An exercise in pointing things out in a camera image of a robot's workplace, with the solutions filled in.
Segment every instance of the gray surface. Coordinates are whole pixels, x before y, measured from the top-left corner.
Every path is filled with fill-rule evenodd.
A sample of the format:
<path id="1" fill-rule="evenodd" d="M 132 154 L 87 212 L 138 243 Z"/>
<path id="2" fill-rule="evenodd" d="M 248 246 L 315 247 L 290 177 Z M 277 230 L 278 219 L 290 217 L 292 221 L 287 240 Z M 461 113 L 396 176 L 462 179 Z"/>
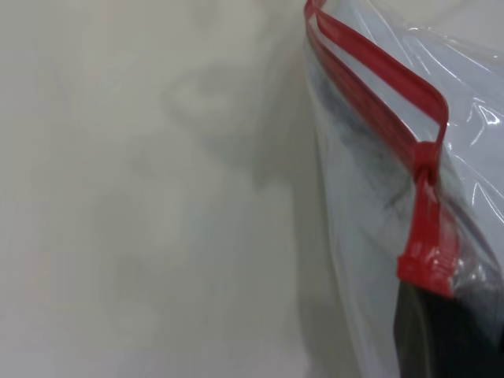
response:
<path id="1" fill-rule="evenodd" d="M 4 376 L 356 376 L 301 11 L 0 6 Z"/>

